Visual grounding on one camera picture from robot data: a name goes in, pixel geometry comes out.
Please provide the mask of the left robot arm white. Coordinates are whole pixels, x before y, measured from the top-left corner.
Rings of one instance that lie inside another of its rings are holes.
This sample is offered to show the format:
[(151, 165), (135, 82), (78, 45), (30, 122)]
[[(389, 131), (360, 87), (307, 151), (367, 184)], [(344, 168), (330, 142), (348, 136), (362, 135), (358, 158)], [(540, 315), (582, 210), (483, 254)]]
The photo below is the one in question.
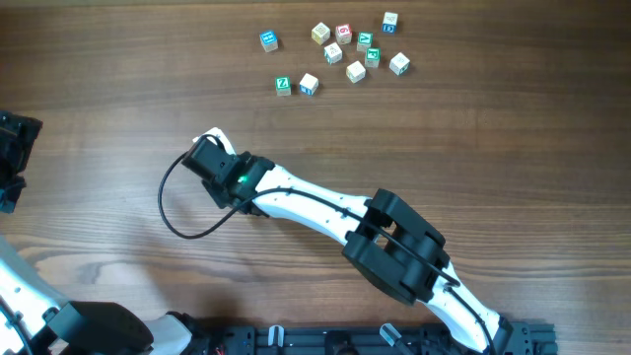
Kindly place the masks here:
[[(38, 119), (1, 110), (1, 213), (15, 211)], [(142, 321), (120, 304), (72, 301), (46, 281), (1, 233), (1, 355), (184, 354), (192, 331), (174, 315)]]

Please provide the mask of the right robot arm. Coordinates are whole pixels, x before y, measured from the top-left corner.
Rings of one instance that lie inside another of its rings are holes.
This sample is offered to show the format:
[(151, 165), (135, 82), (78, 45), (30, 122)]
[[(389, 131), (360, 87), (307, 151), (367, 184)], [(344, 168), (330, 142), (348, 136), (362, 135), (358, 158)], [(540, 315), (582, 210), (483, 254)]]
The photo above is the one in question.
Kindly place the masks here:
[(343, 256), (373, 286), (401, 304), (425, 305), (465, 349), (506, 349), (509, 324), (456, 275), (445, 237), (393, 192), (335, 192), (265, 158), (236, 154), (218, 137), (198, 138), (179, 161), (201, 178), (219, 207), (294, 221), (340, 243)]

